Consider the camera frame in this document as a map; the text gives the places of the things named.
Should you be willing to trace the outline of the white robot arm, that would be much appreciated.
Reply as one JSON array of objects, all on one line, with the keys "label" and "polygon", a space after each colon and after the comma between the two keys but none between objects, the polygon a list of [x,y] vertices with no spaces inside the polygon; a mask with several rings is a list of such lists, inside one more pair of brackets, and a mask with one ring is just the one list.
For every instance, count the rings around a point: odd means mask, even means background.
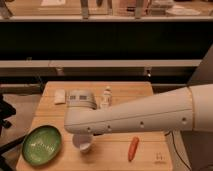
[{"label": "white robot arm", "polygon": [[150,131],[213,132],[213,84],[184,87],[134,101],[95,108],[88,91],[73,91],[64,127],[72,134]]}]

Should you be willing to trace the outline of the white gripper with labels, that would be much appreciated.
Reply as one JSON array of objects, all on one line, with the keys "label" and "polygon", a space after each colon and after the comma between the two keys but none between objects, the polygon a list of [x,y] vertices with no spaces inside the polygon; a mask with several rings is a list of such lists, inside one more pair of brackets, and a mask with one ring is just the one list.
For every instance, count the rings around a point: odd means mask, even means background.
[{"label": "white gripper with labels", "polygon": [[[112,93],[111,88],[107,86],[103,91],[100,108],[107,108],[111,105]],[[96,109],[97,104],[94,94],[90,90],[72,90],[67,96],[68,107],[87,107]]]}]

